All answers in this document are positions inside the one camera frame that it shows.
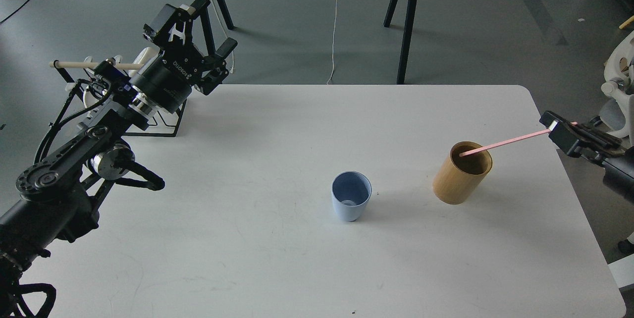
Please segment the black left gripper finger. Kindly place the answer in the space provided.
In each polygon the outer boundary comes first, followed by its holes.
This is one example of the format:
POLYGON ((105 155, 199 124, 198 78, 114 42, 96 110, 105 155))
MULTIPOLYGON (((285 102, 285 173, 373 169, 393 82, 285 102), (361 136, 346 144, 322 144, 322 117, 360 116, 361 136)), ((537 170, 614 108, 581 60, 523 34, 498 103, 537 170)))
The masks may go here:
POLYGON ((237 40, 227 38, 215 53, 202 57, 199 64, 193 68, 192 86, 197 92, 210 95, 228 77, 226 59, 238 46, 237 40))
POLYGON ((193 21, 210 3, 210 0, 194 0, 192 4, 178 8, 166 4, 154 20, 144 25, 143 37, 169 55, 202 58, 193 43, 192 27, 193 21))

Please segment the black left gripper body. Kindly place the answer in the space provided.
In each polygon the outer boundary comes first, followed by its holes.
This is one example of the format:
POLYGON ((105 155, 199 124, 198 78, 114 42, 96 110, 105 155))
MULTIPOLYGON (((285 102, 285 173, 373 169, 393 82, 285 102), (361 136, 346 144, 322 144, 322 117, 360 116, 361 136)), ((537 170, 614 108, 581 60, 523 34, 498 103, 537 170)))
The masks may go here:
POLYGON ((174 113, 203 77, 204 69, 196 61, 202 60, 192 56, 179 58, 162 51, 145 63, 130 83, 154 106, 174 113))

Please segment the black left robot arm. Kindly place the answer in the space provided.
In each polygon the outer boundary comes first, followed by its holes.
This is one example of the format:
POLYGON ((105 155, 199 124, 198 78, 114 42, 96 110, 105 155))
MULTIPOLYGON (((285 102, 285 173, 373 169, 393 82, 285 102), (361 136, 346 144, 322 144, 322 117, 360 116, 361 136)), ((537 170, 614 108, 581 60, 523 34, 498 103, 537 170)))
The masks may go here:
POLYGON ((51 284, 21 284, 22 274, 59 239, 73 243, 98 227, 99 208, 114 185, 161 190, 164 180, 135 160, 124 141, 132 126, 146 130, 162 110, 181 113, 193 90, 211 93, 228 76, 228 38, 203 55, 192 41, 193 22, 210 0, 165 5, 144 37, 158 54, 127 76, 112 60, 98 63, 93 82, 102 95, 73 115, 61 113, 41 142, 34 164, 16 179, 20 201, 1 216, 1 316, 47 318, 56 300, 51 284))

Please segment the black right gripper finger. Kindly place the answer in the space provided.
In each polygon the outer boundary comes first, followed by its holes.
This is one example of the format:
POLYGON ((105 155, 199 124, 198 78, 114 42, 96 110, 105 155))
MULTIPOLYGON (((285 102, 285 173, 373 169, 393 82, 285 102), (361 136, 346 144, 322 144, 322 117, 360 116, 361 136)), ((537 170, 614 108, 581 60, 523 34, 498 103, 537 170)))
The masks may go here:
POLYGON ((546 128, 552 121, 559 121, 559 124, 548 137, 560 149, 622 149, 620 138, 586 124, 572 124, 552 111, 545 111, 539 118, 546 128))
POLYGON ((548 137, 564 154, 572 158, 612 159, 624 156, 621 139, 594 127, 552 121, 548 137))

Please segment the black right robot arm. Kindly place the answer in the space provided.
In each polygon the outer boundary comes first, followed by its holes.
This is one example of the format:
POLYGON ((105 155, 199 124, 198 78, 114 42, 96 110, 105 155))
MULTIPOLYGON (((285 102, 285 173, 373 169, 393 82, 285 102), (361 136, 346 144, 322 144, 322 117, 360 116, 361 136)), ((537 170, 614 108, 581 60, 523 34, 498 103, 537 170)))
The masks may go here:
POLYGON ((634 198, 634 154, 621 139, 587 124, 572 124, 557 113, 545 111, 539 122, 550 140, 568 157, 582 158, 604 169, 604 185, 630 203, 634 198))

